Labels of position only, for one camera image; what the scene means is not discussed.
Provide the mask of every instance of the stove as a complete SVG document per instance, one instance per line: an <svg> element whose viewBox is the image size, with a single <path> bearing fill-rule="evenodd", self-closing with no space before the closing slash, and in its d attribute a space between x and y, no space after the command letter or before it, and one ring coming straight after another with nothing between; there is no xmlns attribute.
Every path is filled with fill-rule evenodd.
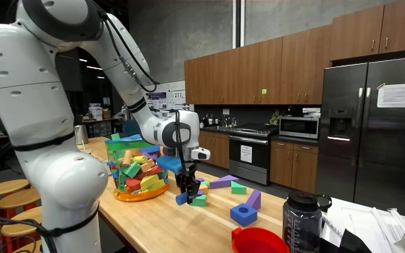
<svg viewBox="0 0 405 253"><path fill-rule="evenodd" d="M259 184L268 184L270 136L277 125L247 124L229 131L229 173Z"/></svg>
<svg viewBox="0 0 405 253"><path fill-rule="evenodd" d="M246 124L246 125L232 128L229 134L268 139L271 135L278 134L278 125Z"/></svg>

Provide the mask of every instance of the toy basket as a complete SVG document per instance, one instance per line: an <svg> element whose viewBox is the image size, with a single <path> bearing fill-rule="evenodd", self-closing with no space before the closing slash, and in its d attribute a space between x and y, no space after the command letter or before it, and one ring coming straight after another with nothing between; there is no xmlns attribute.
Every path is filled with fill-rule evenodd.
<svg viewBox="0 0 405 253"><path fill-rule="evenodd" d="M163 194L167 171L156 164L160 148L139 135L119 141L105 141L108 167L115 180L114 197L119 201L143 201Z"/></svg>

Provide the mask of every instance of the floor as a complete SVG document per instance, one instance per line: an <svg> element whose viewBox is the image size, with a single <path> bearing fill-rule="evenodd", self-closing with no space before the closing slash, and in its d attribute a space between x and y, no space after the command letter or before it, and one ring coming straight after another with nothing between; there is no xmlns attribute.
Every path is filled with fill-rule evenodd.
<svg viewBox="0 0 405 253"><path fill-rule="evenodd" d="M216 169L214 166L209 164L198 164L198 170L208 173L208 174L214 174L216 177L221 176L226 176L228 170L222 170L222 169ZM5 181L5 180L13 180L13 178L24 178L22 170L20 169L20 164L17 162L17 159L14 159L13 156L4 159L4 162L0 163L0 181ZM240 180L240 184L245 184L247 187L273 194L273 195L278 195L285 198L288 194L287 188L278 187L278 186L260 186L252 181L246 181L246 180ZM132 249L126 249L122 243L122 240L119 240L117 238L117 235L111 230L111 228L103 221L100 219L100 232L101 232L101 246L103 246L103 252L104 253L126 253L126 252L135 252Z"/></svg>

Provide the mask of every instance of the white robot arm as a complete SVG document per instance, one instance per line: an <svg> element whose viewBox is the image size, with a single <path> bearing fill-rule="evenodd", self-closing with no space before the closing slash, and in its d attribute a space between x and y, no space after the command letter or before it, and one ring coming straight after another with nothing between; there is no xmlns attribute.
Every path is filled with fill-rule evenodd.
<svg viewBox="0 0 405 253"><path fill-rule="evenodd" d="M197 194L194 166L207 160L198 145L198 115L152 115L142 96L149 67L125 27L91 0L20 0L14 24L0 24L0 118L20 164L39 191L46 229L73 228L55 235L55 247L43 252L98 253L95 215L108 170L80 153L73 139L73 114L55 69L58 52L81 48L100 63L140 126L145 141L178 149L183 170L177 174L188 201Z"/></svg>

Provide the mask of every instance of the light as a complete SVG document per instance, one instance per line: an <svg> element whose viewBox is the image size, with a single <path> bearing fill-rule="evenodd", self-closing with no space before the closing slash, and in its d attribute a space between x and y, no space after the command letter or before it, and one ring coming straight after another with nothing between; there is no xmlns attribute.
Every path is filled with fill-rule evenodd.
<svg viewBox="0 0 405 253"><path fill-rule="evenodd" d="M101 67L97 67L97 66L87 66L87 69L103 70Z"/></svg>

